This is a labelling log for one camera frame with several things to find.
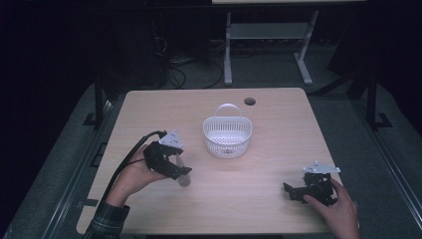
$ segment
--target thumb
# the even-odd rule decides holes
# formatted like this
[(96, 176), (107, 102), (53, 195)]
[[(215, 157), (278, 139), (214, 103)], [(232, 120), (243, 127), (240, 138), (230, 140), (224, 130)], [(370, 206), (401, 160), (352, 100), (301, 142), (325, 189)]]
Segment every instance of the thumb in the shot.
[(316, 200), (314, 197), (305, 195), (304, 200), (309, 203), (322, 217), (325, 217), (327, 207)]

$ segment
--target basket handle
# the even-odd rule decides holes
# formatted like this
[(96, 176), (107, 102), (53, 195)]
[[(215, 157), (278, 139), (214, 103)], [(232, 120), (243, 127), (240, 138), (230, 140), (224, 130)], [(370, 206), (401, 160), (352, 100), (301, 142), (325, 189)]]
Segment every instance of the basket handle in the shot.
[(223, 104), (223, 105), (221, 105), (220, 107), (218, 107), (218, 108), (217, 108), (217, 110), (215, 110), (214, 117), (216, 117), (216, 116), (217, 116), (218, 111), (220, 111), (220, 110), (221, 110), (221, 109), (223, 109), (223, 108), (234, 108), (234, 109), (236, 109), (236, 110), (239, 112), (239, 117), (241, 117), (241, 116), (242, 116), (242, 112), (240, 111), (240, 109), (239, 109), (238, 107), (236, 107), (236, 106), (235, 106), (235, 105), (233, 105), (233, 104), (226, 103), (226, 104)]

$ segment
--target metal frame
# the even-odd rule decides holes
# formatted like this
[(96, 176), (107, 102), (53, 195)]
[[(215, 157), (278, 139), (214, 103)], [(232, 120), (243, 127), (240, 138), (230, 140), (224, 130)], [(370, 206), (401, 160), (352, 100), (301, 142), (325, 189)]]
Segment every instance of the metal frame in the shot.
[(302, 39), (301, 49), (295, 53), (295, 60), (306, 85), (312, 85), (313, 80), (308, 72), (304, 58), (313, 35), (318, 11), (313, 11), (307, 23), (232, 23), (231, 13), (227, 13), (226, 23), (226, 54), (224, 56), (224, 83), (233, 84), (230, 61), (230, 41), (232, 39)]

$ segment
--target finger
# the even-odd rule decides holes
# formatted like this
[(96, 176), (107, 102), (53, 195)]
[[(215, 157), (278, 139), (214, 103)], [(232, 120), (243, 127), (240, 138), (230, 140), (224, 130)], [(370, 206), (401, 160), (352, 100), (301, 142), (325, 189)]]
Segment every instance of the finger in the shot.
[(322, 217), (325, 217), (326, 211), (328, 210), (328, 208), (325, 205), (323, 205), (314, 197), (309, 196), (309, 195), (305, 195), (304, 200), (307, 203), (309, 203), (317, 212), (319, 212), (319, 214), (322, 215)]
[(345, 190), (345, 188), (334, 178), (331, 178), (331, 185), (337, 192), (337, 197), (339, 200), (341, 200), (342, 198), (350, 199), (347, 190)]

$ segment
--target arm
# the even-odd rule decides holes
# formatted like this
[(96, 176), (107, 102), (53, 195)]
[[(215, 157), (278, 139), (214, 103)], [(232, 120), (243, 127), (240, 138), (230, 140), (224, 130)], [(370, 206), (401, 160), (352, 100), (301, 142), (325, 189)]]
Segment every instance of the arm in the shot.
[(145, 148), (146, 145), (142, 146), (121, 171), (105, 201), (97, 208), (84, 239), (118, 238), (130, 209), (124, 205), (127, 198), (149, 183), (166, 178), (146, 166), (143, 160)]
[(333, 178), (331, 184), (337, 192), (337, 202), (333, 206), (327, 207), (309, 195), (305, 195), (304, 200), (319, 212), (336, 238), (358, 239), (356, 205), (346, 189)]

